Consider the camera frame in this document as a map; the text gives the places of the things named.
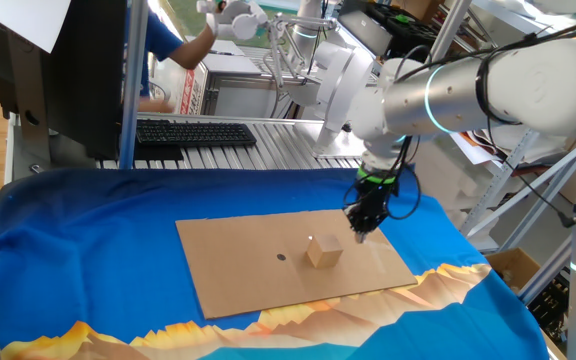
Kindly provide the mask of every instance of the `black keyboard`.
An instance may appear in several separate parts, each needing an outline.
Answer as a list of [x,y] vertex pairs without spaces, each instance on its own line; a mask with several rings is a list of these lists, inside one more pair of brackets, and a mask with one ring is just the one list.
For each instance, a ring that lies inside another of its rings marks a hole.
[[137,140],[142,145],[222,146],[254,145],[257,139],[242,124],[171,123],[138,120]]

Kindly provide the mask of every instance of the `person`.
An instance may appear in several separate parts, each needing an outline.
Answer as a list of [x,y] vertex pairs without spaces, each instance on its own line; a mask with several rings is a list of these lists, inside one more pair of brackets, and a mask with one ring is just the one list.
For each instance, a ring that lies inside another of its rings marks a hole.
[[[223,9],[225,2],[219,4]],[[172,107],[161,100],[151,100],[148,86],[148,53],[155,55],[157,60],[170,58],[184,69],[192,70],[208,54],[216,40],[210,26],[206,25],[192,41],[183,42],[164,25],[152,10],[148,10],[148,26],[146,28],[146,51],[144,53],[141,71],[141,101],[139,111],[142,112],[172,112]]]

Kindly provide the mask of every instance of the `small cube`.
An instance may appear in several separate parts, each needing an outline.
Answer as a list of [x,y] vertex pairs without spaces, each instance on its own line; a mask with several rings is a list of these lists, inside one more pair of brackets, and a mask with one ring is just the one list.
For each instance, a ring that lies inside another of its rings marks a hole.
[[337,265],[343,251],[335,235],[315,235],[306,254],[316,269],[324,269]]

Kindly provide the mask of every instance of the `blue fabric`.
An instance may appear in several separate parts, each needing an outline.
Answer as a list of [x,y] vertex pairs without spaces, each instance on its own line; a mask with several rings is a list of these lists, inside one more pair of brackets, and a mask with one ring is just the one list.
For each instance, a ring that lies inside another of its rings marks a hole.
[[[203,319],[174,222],[341,208],[355,173],[62,170],[10,184],[0,192],[1,345],[61,336],[76,321],[124,342],[189,321],[244,329],[258,319],[258,312]],[[402,195],[391,201],[391,211],[408,212],[415,191],[414,182],[404,178]],[[410,218],[386,220],[381,229],[415,275],[443,263],[485,263],[432,198],[424,197]],[[469,331],[500,327],[495,334],[501,343],[515,346],[518,337],[525,337],[519,349],[543,347],[536,322],[496,275],[471,293],[468,309],[455,304],[457,310],[445,315],[447,309],[424,316],[438,316],[438,331],[452,331],[461,322]],[[454,324],[446,327],[447,322]],[[430,320],[414,323],[405,325],[414,327],[406,332],[423,333],[422,326],[432,325]],[[479,346],[482,354],[489,353],[485,341]],[[347,349],[323,346],[294,354],[322,358],[315,356],[321,351],[337,357]],[[240,350],[232,355],[264,354]]]
[[[126,44],[128,43],[128,25],[130,24],[130,12],[128,12],[126,21]],[[148,27],[146,28],[146,44],[144,61],[141,69],[141,88],[139,95],[148,97],[148,53],[151,52],[157,57],[157,60],[163,61],[178,47],[183,44],[175,34],[164,25],[152,10],[148,9]]]
[[[534,318],[507,290],[491,272],[463,304],[405,313],[377,330],[349,360],[548,359],[539,327],[527,326]],[[512,344],[504,339],[513,339]]]

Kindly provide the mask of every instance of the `blue shirt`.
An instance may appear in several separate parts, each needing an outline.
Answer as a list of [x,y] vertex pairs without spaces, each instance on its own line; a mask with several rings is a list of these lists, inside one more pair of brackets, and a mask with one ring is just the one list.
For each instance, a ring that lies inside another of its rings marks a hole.
[[[126,26],[126,39],[128,39],[128,26]],[[141,89],[139,95],[146,97],[150,96],[150,92],[148,91],[148,53],[153,53],[157,57],[157,60],[163,61],[168,58],[173,51],[180,47],[181,44],[183,44],[183,41],[175,36],[175,34],[171,33],[166,25],[159,21],[159,18],[157,18],[157,15],[155,15],[152,10],[148,10],[148,27],[146,29],[145,44],[146,51],[144,52],[144,61],[141,68]]]

